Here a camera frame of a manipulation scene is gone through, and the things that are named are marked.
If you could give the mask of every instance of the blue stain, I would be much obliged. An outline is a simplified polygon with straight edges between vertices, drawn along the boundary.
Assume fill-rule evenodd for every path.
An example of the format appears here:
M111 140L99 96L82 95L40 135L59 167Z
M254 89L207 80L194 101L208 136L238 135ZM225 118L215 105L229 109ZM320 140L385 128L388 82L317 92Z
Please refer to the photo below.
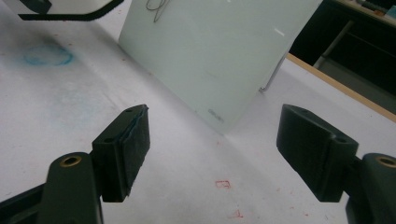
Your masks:
M65 65L73 61L73 54L59 45L43 45L28 49L23 59L31 65Z

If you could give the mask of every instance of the brass insert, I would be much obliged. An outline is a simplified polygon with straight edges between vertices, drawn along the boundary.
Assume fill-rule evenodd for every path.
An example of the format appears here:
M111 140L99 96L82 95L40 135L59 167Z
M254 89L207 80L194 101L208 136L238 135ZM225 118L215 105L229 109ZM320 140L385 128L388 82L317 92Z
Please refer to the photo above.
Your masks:
M77 165L81 162L81 157L80 156L70 156L66 157L61 161L61 166L62 167L70 167Z
M388 166L390 168L396 168L396 160L389 157L377 157L376 160L384 166Z

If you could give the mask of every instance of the glass panel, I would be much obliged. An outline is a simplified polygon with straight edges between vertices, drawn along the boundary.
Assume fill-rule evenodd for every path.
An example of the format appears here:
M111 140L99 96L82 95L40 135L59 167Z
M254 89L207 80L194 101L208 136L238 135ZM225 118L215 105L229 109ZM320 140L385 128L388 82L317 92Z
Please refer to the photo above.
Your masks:
M320 2L134 0L120 45L224 133L268 83Z

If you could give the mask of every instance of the white table surface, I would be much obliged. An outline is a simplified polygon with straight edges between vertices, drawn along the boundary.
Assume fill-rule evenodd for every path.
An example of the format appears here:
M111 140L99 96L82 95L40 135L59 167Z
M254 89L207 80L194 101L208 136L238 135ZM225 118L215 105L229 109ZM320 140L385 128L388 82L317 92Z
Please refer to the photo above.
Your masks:
M347 196L319 203L277 151L281 106L326 119L360 143L359 157L396 157L396 124L286 60L237 125L216 133L119 48L129 5L92 22L22 21L0 2L0 201L147 104L151 148L131 196L102 203L105 223L347 223Z

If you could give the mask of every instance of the red mark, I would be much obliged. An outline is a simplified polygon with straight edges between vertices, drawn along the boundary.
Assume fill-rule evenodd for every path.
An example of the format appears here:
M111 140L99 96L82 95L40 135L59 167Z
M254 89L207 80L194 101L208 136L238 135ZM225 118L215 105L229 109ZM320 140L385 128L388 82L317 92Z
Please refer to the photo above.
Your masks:
M242 216L241 212L238 210L236 210L232 215L228 216L228 218L240 218L240 217L244 217Z
M216 187L218 189L230 189L231 188L230 181L218 180L218 181L216 181Z

